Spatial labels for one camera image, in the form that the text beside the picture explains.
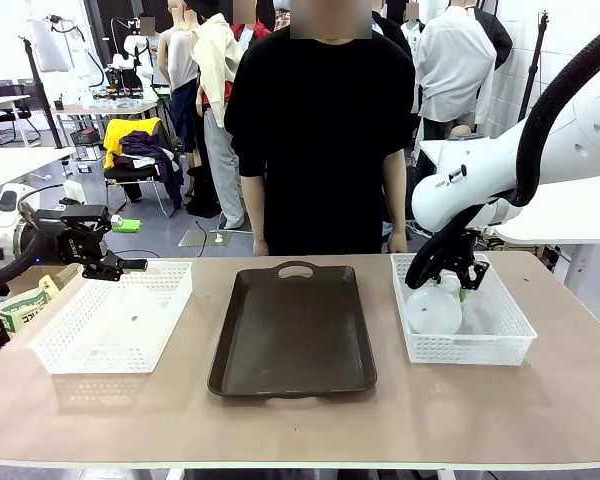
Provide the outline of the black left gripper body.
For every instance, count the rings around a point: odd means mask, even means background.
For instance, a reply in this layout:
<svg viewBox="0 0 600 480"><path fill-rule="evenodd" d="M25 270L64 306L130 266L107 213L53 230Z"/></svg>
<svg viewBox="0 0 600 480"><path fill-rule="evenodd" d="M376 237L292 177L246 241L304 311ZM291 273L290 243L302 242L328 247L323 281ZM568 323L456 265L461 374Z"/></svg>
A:
<svg viewBox="0 0 600 480"><path fill-rule="evenodd" d="M116 255L109 250L105 240L109 231L107 226L65 226L56 238L61 259L89 268L115 267Z"/></svg>

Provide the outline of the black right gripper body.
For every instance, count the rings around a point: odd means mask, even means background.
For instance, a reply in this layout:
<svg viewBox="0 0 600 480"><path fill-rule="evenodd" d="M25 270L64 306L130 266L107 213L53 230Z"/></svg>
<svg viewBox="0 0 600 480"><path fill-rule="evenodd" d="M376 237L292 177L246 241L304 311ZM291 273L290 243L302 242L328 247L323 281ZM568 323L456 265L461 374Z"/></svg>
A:
<svg viewBox="0 0 600 480"><path fill-rule="evenodd" d="M478 230L462 230L456 233L436 233L433 265L440 268L469 268L483 266L484 262L475 259L474 250L481 237Z"/></svg>

